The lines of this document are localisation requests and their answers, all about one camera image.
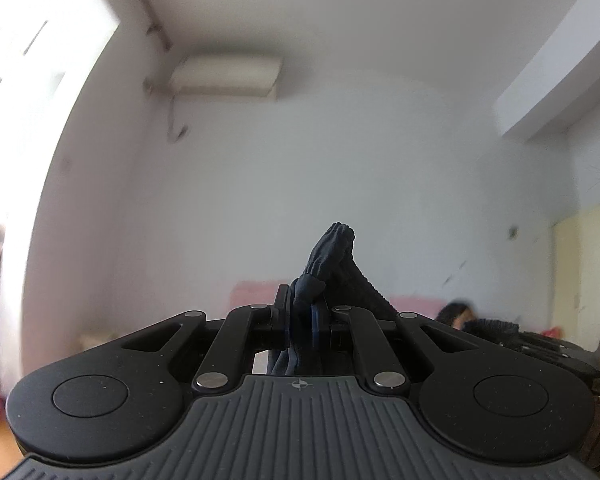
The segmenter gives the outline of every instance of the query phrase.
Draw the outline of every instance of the person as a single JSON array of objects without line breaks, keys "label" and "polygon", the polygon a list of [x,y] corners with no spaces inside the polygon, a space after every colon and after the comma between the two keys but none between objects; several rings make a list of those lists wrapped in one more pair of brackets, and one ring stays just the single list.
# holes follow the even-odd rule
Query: person
[{"label": "person", "polygon": [[449,325],[456,330],[462,330],[462,326],[467,321],[478,319],[474,313],[474,307],[465,300],[453,300],[451,303],[442,307],[436,321]]}]

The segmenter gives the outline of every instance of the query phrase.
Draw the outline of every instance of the white crosshair mark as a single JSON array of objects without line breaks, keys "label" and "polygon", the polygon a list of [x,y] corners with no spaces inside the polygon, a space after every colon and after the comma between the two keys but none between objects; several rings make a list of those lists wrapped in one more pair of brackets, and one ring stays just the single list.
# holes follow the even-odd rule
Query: white crosshair mark
[{"label": "white crosshair mark", "polygon": [[302,390],[303,388],[306,388],[307,386],[311,386],[311,384],[309,384],[307,381],[305,381],[304,379],[296,379],[295,381],[293,381],[292,383],[290,383],[296,390]]}]

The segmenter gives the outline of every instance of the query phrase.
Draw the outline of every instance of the air conditioner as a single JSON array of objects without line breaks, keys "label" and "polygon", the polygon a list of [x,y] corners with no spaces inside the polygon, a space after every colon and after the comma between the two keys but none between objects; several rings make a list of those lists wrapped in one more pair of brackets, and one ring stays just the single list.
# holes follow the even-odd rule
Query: air conditioner
[{"label": "air conditioner", "polygon": [[275,98],[281,68],[277,57],[192,56],[174,69],[169,87],[174,94]]}]

